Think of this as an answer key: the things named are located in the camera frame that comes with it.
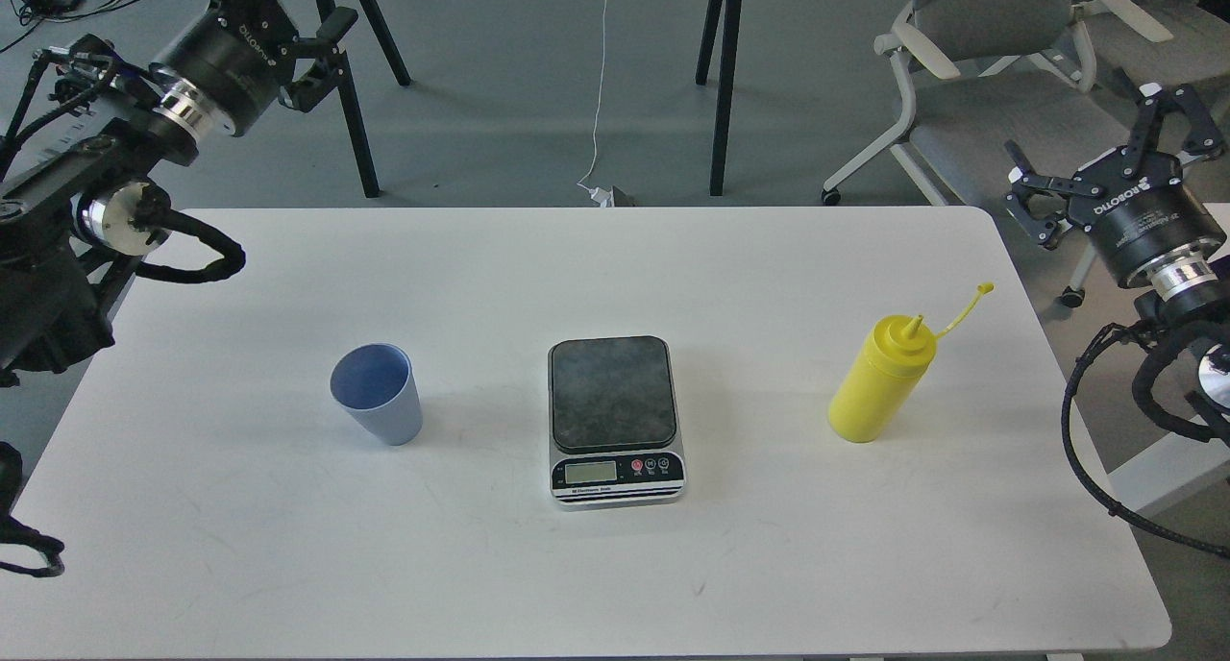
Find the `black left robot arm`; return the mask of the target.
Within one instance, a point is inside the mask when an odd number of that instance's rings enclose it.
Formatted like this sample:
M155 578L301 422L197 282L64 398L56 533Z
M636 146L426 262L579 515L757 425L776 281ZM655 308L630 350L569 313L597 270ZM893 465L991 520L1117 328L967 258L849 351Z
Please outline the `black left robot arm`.
M351 7L299 34L280 0L209 0L148 66L84 36L34 52L2 135L2 385L113 346L132 279L231 279L244 249L173 209L159 162L188 166L212 130L246 135L280 102L308 112L351 87Z

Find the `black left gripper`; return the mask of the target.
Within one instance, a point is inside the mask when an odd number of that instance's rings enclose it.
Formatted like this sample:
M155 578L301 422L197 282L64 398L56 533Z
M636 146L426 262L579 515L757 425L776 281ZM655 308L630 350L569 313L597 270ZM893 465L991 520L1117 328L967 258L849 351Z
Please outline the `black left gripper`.
M312 37L298 31L278 0L210 0L151 62L157 82L189 82L229 119L230 135L246 135L278 97L287 110L311 112L346 74L341 39L357 22L338 6Z

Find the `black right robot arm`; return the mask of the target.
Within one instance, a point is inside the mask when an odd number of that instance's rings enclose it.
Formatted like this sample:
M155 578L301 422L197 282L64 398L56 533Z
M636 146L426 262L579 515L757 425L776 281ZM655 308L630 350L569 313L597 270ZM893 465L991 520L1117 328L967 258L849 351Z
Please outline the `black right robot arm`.
M1226 547L1157 526L1112 499L1073 447L1073 399L1098 355L1116 343L1144 351L1130 394L1156 428L1228 443L1228 258L1216 258L1228 235L1183 178L1188 162L1220 158L1228 145L1193 85L1143 84L1135 101L1128 140L1066 178L1037 171L1018 144L1006 142L1012 169L1002 202L1041 247L1054 249L1064 231L1082 233L1116 284L1138 290L1137 321L1098 329L1068 377L1060 437L1079 483L1127 524L1226 559Z

